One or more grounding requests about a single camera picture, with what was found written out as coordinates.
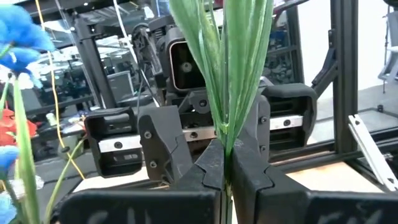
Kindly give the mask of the black aluminium rig frame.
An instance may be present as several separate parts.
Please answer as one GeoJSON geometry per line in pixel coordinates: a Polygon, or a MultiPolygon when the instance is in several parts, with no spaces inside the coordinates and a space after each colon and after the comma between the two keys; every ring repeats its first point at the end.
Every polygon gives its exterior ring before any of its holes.
{"type": "MultiPolygon", "coordinates": [[[[294,11],[307,1],[287,0],[274,6],[269,45],[277,37],[280,15],[284,11],[294,11]]],[[[328,52],[322,69],[309,86],[317,94],[313,131],[304,147],[272,152],[267,162],[312,190],[398,194],[378,182],[348,127],[348,116],[359,115],[358,0],[330,0],[330,7],[328,52]]],[[[261,77],[265,76],[266,63],[272,58],[269,45],[261,77]]],[[[385,160],[386,154],[392,154],[394,160],[398,160],[398,127],[369,133],[385,160]]],[[[391,167],[387,164],[398,180],[398,165],[391,167]]],[[[81,181],[76,189],[164,189],[172,184],[151,180],[146,167],[142,167],[134,174],[110,178],[98,173],[96,177],[81,181]]]]}

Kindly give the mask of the purple artificial flower bunch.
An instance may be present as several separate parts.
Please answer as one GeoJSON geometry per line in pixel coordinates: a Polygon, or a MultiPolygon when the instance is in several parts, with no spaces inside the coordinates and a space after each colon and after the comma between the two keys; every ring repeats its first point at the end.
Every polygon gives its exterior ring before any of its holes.
{"type": "Polygon", "coordinates": [[[269,45],[274,0],[223,0],[218,27],[209,0],[170,0],[206,84],[216,136],[224,150],[223,224],[232,220],[232,152],[257,93],[269,45]]]}

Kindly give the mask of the silver metal bracket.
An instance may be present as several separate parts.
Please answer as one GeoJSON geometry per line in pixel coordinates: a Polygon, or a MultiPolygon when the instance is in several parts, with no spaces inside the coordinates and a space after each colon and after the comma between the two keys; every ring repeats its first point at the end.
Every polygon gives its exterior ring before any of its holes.
{"type": "Polygon", "coordinates": [[[348,119],[348,127],[351,134],[358,143],[378,182],[384,185],[389,191],[398,191],[398,180],[371,137],[363,120],[358,114],[349,115],[348,119]]]}

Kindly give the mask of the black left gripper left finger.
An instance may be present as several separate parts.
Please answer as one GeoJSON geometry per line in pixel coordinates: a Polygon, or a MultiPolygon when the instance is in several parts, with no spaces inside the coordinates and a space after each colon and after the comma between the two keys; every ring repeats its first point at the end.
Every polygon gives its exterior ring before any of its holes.
{"type": "Polygon", "coordinates": [[[214,139],[166,190],[88,189],[69,196],[61,224],[224,224],[224,150],[214,139]]]}

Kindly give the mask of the blue artificial flower bunch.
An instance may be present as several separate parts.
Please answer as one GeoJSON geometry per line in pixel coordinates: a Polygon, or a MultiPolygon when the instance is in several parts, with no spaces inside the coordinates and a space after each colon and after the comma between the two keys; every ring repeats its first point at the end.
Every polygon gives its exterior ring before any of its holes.
{"type": "Polygon", "coordinates": [[[0,224],[61,224],[60,206],[55,204],[63,182],[63,170],[47,204],[44,218],[39,217],[37,191],[40,179],[36,174],[31,138],[36,132],[27,119],[20,85],[27,75],[36,88],[41,81],[29,70],[40,53],[55,51],[45,29],[35,24],[30,14],[15,4],[0,4],[0,65],[9,69],[9,76],[0,96],[0,119],[4,109],[14,112],[15,146],[0,146],[0,224]]]}

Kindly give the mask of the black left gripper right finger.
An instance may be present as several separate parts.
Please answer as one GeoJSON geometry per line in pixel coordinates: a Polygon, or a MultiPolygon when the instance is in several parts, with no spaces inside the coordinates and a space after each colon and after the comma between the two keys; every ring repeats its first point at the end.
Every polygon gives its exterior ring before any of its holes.
{"type": "Polygon", "coordinates": [[[237,140],[233,197],[239,224],[398,224],[398,195],[310,190],[237,140]]]}

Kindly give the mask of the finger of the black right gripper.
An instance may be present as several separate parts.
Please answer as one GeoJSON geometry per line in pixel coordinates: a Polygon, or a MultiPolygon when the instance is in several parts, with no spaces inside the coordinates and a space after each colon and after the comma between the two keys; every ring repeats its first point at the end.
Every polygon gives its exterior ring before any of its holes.
{"type": "Polygon", "coordinates": [[[142,110],[138,128],[151,180],[172,184],[188,172],[193,162],[176,106],[142,110]]]}
{"type": "Polygon", "coordinates": [[[238,139],[245,146],[257,151],[265,160],[269,160],[271,107],[267,98],[258,93],[247,115],[238,139]]]}

